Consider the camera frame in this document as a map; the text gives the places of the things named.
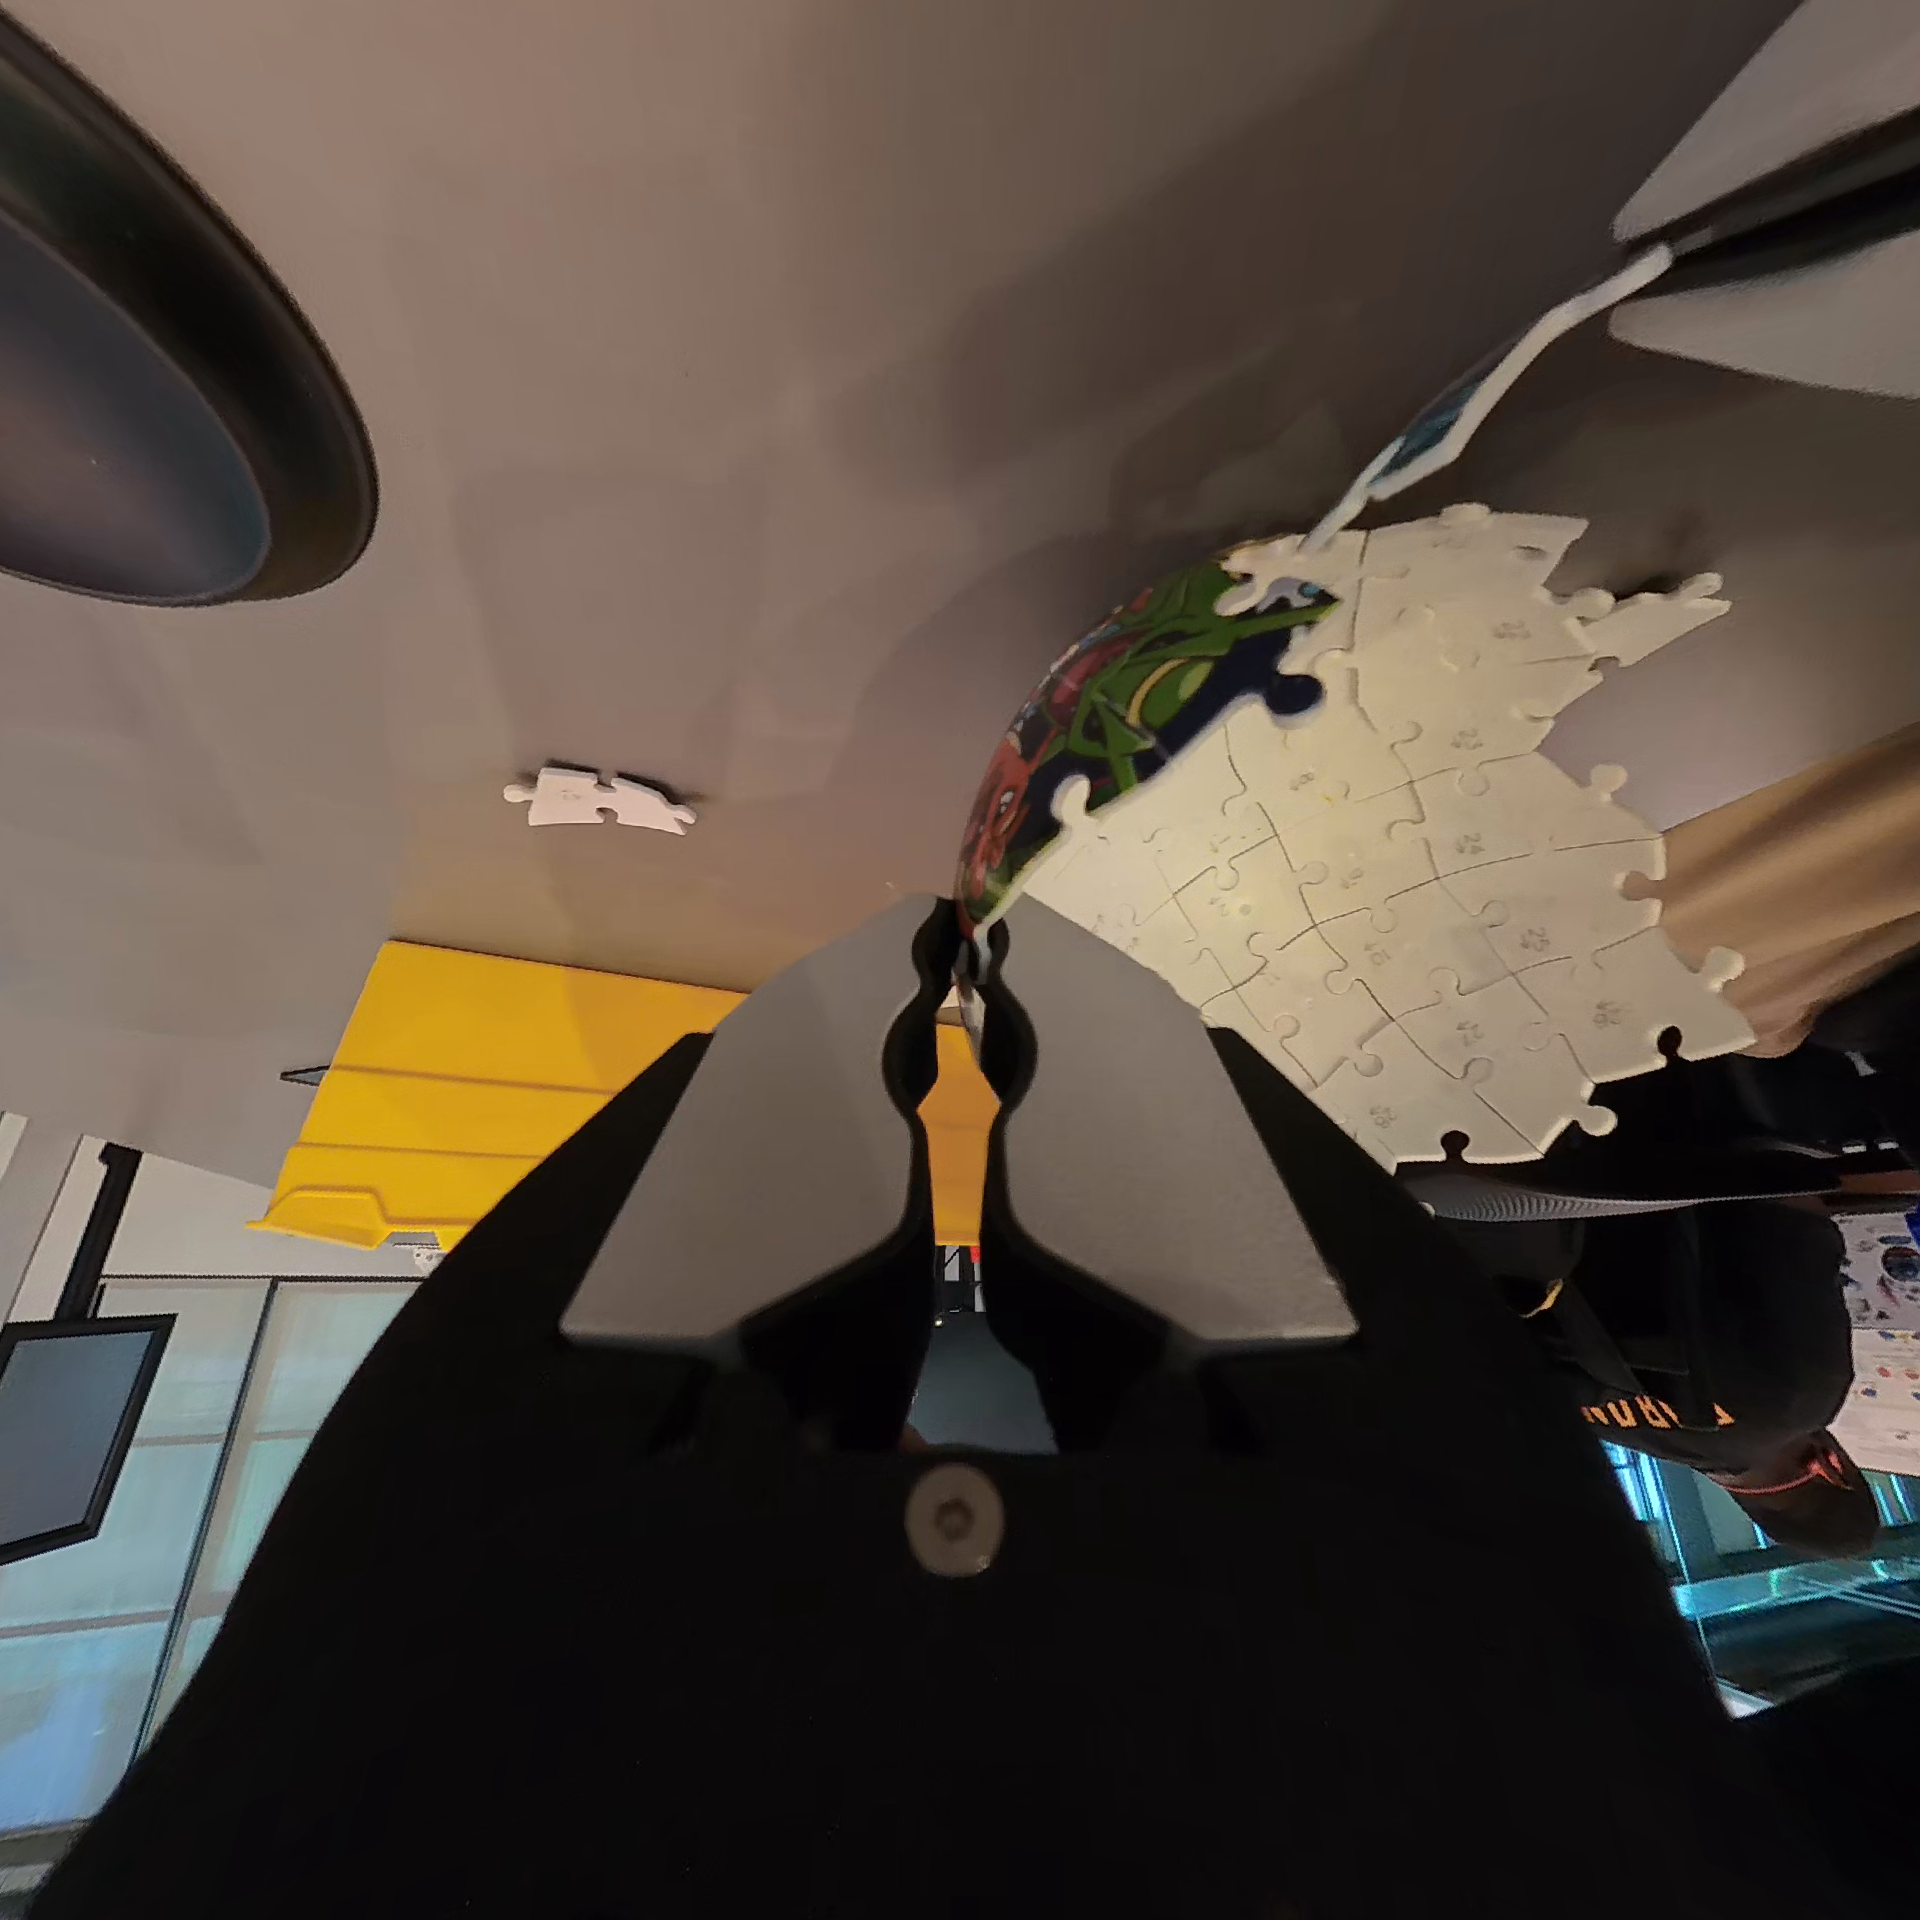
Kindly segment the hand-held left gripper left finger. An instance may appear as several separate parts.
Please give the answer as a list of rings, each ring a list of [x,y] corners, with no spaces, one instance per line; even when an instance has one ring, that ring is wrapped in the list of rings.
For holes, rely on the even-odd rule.
[[[921,1102],[958,946],[948,899],[906,896],[744,1000],[566,1338],[755,1372],[823,1446],[899,1449],[938,1306]]]

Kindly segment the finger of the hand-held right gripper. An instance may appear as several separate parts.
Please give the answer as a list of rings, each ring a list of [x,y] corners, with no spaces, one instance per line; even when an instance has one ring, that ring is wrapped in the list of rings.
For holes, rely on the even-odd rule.
[[[1657,236],[1672,268],[1615,309],[1620,342],[1792,386],[1919,395],[1919,180],[1738,195]]]
[[[1916,107],[1916,3],[1807,3],[1620,205],[1615,241],[1642,243]]]

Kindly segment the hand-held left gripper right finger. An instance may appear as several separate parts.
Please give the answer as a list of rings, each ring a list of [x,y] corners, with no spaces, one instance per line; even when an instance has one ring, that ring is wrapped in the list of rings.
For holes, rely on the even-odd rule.
[[[1033,1377],[1059,1451],[1160,1402],[1202,1432],[1211,1360],[1324,1356],[1356,1312],[1202,1018],[1044,902],[1018,902],[977,976],[1000,1099],[980,1203],[983,1306]]]

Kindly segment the partly built puzzle ball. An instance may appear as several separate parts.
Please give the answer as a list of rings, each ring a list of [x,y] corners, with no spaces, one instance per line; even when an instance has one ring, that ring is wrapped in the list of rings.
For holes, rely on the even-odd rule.
[[[1539,1161],[1603,1086],[1752,1049],[1745,969],[1662,933],[1662,830],[1545,754],[1608,665],[1722,576],[1554,592],[1585,518],[1440,515],[1249,541],[1067,645],[977,789],[953,891],[1028,899],[1158,971],[1380,1163]]]

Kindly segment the joined white puzzle piece pair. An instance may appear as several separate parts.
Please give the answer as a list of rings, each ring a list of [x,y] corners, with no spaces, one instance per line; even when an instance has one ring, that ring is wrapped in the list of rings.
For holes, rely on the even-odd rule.
[[[684,837],[699,820],[692,804],[656,784],[559,762],[506,781],[500,797],[535,830],[618,825]]]

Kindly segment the black round puzzle stand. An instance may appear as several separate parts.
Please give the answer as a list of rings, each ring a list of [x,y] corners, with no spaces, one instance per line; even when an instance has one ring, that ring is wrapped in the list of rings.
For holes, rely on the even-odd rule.
[[[318,592],[377,526],[344,373],[132,116],[2,13],[2,568],[217,608]]]

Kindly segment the yellow plastic bin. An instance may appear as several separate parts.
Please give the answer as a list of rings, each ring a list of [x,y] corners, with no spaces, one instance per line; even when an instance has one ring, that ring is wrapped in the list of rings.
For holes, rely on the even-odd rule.
[[[395,1234],[450,1249],[538,1163],[688,1035],[726,1022],[740,992],[587,966],[385,945],[288,1149],[260,1229],[374,1250]],[[751,1019],[755,1081],[688,1089],[656,1163],[633,1190],[633,1226],[699,1254],[776,1250],[800,1229],[812,1280],[887,1242],[904,1222],[911,1148],[882,1094],[879,1134],[827,1181],[827,1122],[851,1121],[854,1046],[810,1019],[812,987],[778,992]]]

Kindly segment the person's beige trousers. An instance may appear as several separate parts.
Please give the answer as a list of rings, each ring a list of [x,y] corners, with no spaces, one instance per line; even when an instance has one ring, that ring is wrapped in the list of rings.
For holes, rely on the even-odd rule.
[[[1662,928],[1700,965],[1742,955],[1724,997],[1779,1059],[1919,946],[1919,726],[1672,827]]]

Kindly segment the black computer monitor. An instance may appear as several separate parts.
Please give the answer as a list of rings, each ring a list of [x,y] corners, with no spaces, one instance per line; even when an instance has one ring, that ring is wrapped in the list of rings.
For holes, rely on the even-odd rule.
[[[2,1563],[98,1536],[176,1316],[2,1330]]]

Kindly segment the printed wall poster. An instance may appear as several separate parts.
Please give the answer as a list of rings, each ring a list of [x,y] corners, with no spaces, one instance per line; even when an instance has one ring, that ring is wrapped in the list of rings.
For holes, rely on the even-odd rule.
[[[1841,1296],[1852,1324],[1855,1381],[1831,1428],[1873,1473],[1919,1477],[1916,1213],[1839,1213]]]

